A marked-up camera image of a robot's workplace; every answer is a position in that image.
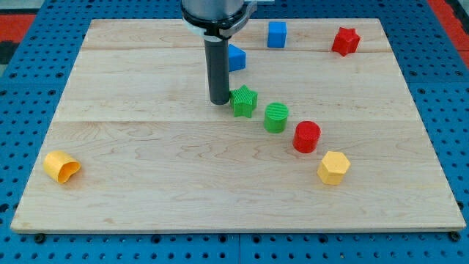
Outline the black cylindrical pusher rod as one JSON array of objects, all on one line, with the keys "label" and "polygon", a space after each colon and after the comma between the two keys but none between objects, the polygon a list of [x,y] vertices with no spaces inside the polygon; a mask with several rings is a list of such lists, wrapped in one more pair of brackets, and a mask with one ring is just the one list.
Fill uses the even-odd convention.
[{"label": "black cylindrical pusher rod", "polygon": [[228,41],[205,40],[204,49],[210,101],[215,105],[224,105],[230,99]]}]

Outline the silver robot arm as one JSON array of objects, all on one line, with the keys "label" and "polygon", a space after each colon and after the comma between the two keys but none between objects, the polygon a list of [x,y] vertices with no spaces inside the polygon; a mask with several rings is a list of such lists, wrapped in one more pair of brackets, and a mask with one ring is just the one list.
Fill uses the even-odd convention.
[{"label": "silver robot arm", "polygon": [[204,41],[210,102],[224,105],[230,100],[229,40],[248,23],[257,1],[182,0],[182,19],[187,28]]}]

